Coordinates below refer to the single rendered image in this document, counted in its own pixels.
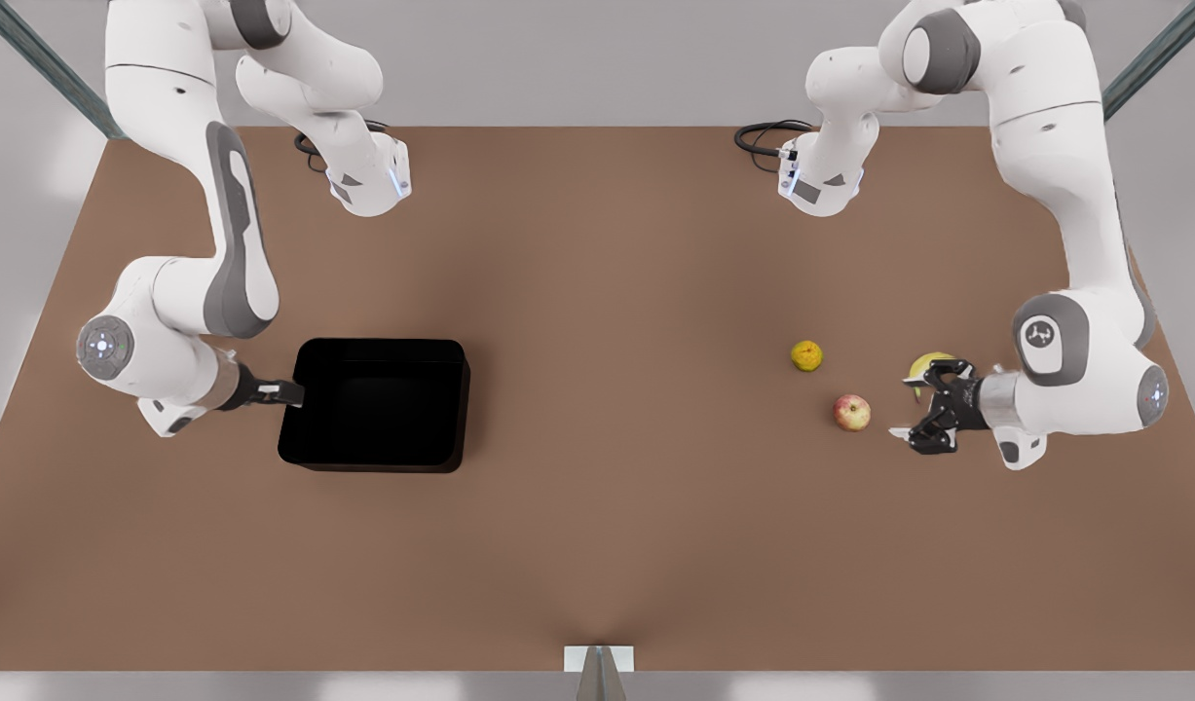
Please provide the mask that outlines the silver frame post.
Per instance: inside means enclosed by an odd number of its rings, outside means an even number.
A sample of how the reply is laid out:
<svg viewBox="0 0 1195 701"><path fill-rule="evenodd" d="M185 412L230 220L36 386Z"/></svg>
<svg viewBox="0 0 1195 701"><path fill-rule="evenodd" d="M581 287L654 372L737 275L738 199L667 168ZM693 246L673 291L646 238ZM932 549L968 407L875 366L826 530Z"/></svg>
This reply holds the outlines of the silver frame post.
<svg viewBox="0 0 1195 701"><path fill-rule="evenodd" d="M42 39L8 0L0 0L0 37L24 59L45 81L71 102L106 139L125 139L114 119L108 103L76 75L65 59Z"/></svg>
<svg viewBox="0 0 1195 701"><path fill-rule="evenodd" d="M635 647L565 646L563 671L580 674L576 701L627 701L620 674L635 671Z"/></svg>
<svg viewBox="0 0 1195 701"><path fill-rule="evenodd" d="M1119 110L1144 88L1150 80L1171 59L1176 57L1191 41L1195 39L1195 0L1185 4L1184 10L1179 10L1168 25L1162 27L1153 39L1146 44L1123 70L1119 72L1113 84L1103 90L1103 118L1105 122L1113 119Z"/></svg>

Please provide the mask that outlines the black storage box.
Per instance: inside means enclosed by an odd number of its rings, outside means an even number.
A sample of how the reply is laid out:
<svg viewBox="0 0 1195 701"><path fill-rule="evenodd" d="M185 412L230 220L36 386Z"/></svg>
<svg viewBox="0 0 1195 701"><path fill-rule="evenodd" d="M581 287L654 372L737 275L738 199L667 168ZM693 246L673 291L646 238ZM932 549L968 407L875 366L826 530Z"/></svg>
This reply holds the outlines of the black storage box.
<svg viewBox="0 0 1195 701"><path fill-rule="evenodd" d="M284 408L280 459L339 473L453 473L467 435L468 363L454 339L313 338L304 404Z"/></svg>

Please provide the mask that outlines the yellow banana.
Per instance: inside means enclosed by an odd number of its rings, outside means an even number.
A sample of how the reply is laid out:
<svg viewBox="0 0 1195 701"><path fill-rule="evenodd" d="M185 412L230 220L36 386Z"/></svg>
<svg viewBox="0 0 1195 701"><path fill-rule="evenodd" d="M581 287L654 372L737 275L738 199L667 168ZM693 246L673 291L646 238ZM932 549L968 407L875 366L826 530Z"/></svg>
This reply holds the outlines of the yellow banana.
<svg viewBox="0 0 1195 701"><path fill-rule="evenodd" d="M906 373L906 379L903 383L906 386L913 387L915 402L921 402L921 392L924 387L929 387L926 381L926 373L930 371L934 362L945 362L945 359L956 359L952 353L943 353L942 351L934 351L934 353L923 353L914 359L911 365L909 373Z"/></svg>

